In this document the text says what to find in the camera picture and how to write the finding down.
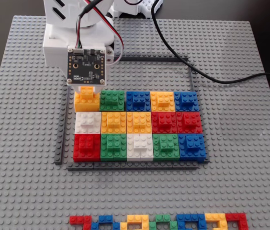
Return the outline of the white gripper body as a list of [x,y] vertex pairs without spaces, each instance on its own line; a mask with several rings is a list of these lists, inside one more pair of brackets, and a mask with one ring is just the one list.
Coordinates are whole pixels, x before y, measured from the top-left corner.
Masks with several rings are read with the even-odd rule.
[[[45,64],[57,67],[63,74],[68,70],[68,49],[76,45],[76,30],[46,24],[43,42]],[[104,23],[80,29],[80,40],[84,48],[102,48],[114,42],[114,34]]]

